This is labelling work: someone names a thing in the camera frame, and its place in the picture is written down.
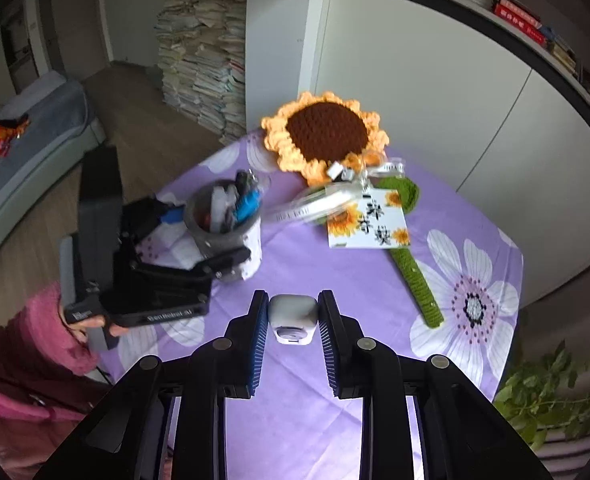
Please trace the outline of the person's left hand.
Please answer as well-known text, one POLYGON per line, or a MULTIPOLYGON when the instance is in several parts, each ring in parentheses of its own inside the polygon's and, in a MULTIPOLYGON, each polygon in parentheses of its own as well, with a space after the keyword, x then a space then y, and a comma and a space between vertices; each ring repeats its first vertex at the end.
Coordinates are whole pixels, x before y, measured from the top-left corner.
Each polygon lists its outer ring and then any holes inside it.
POLYGON ((82 344, 88 342, 89 330, 94 330, 94 328, 99 328, 101 330, 104 327, 108 327, 108 332, 113 337, 120 337, 129 331, 127 327, 122 327, 114 323, 106 323, 106 318, 104 318, 103 315, 95 315, 92 316, 92 318, 86 318, 81 322, 70 324, 66 321, 63 307, 60 307, 60 319, 68 329, 68 332, 82 344))

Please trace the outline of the pink sleeve forearm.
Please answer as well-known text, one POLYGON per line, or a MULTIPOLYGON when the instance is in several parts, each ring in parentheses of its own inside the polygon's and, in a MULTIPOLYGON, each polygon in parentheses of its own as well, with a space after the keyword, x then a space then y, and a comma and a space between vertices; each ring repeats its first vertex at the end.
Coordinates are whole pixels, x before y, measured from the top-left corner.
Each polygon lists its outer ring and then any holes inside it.
POLYGON ((92 379, 98 355, 60 314, 60 284, 0 325, 0 466, 31 479, 108 391, 92 379))

